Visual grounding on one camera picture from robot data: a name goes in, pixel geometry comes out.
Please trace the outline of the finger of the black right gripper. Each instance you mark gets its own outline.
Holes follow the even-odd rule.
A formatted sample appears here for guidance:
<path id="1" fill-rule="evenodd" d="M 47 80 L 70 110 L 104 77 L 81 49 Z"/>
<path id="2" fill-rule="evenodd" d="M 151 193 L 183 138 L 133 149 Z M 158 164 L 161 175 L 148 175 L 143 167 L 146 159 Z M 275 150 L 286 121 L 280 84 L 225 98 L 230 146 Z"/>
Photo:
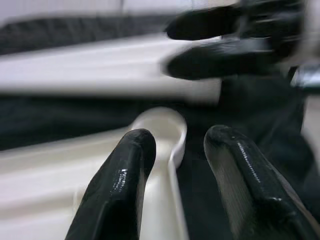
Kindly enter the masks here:
<path id="1" fill-rule="evenodd" d="M 192 10 L 174 19 L 165 32 L 170 39 L 186 41 L 229 35 L 235 31 L 241 13 L 235 4 Z"/>
<path id="2" fill-rule="evenodd" d="M 216 41 L 193 46 L 163 65 L 171 77 L 202 80 L 232 75 L 265 75 L 274 64 L 264 41 Z"/>

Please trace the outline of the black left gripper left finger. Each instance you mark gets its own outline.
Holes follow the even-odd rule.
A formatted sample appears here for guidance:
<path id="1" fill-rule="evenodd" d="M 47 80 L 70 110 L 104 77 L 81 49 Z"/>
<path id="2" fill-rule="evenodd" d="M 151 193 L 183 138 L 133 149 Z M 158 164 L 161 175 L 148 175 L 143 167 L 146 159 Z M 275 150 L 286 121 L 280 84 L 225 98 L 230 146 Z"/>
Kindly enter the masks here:
<path id="1" fill-rule="evenodd" d="M 67 240 L 137 240 L 156 142 L 146 129 L 127 132 L 94 175 Z"/>

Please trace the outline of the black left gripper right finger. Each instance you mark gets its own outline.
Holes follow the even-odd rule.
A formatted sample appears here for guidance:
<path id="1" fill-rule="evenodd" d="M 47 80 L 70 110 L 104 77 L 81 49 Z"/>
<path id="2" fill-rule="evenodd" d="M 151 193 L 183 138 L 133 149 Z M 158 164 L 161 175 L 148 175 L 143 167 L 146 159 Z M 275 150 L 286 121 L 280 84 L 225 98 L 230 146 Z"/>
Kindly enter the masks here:
<path id="1" fill-rule="evenodd" d="M 215 125 L 203 146 L 235 240 L 319 239 L 319 223 L 250 138 Z"/>

